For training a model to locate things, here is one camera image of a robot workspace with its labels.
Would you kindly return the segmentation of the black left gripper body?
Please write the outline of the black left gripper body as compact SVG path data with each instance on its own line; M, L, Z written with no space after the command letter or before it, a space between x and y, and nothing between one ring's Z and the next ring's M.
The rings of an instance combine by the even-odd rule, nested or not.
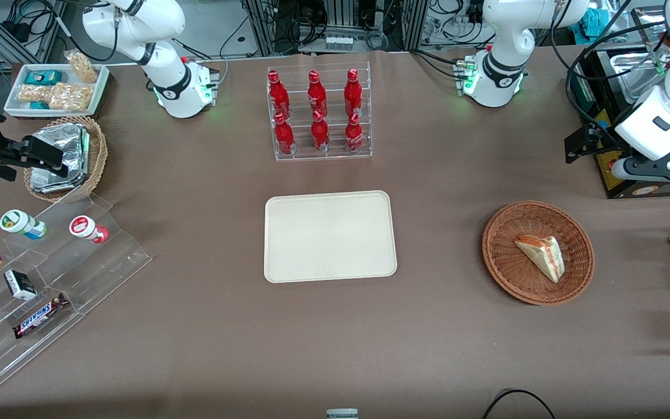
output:
M624 151L624 141L617 135L613 127L601 124L588 124L586 127L589 128L589 142L591 145L598 145L603 149L598 155L613 151Z

